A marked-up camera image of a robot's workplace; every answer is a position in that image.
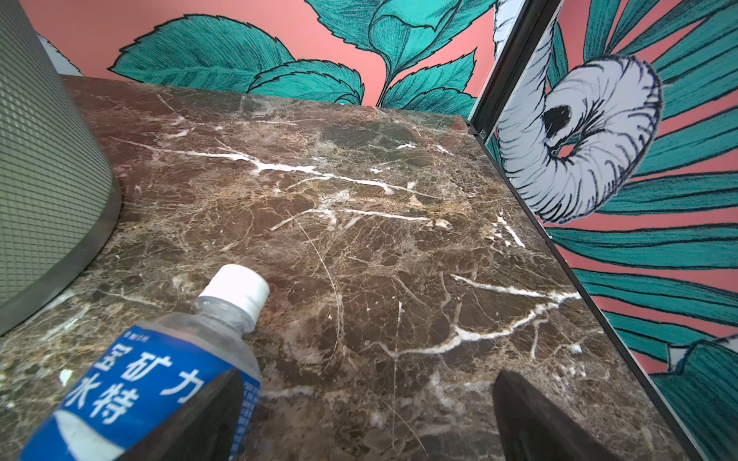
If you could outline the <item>blue label Chinese water bottle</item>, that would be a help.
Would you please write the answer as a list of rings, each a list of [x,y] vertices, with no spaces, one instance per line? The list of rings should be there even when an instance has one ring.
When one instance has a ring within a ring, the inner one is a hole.
[[[63,397],[20,453],[23,460],[120,460],[217,376],[240,372],[243,399],[234,460],[261,392],[245,336],[270,289],[236,264],[221,267],[190,314],[173,312],[118,336]]]

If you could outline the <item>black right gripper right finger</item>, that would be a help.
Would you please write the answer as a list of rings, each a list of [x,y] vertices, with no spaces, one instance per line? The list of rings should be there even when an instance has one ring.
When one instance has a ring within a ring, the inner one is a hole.
[[[492,389],[507,460],[617,460],[518,373],[499,372]]]

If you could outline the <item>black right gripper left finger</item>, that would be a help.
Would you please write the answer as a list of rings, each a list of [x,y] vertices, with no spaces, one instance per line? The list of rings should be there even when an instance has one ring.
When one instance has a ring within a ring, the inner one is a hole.
[[[227,460],[243,399],[240,372],[217,376],[120,460]]]

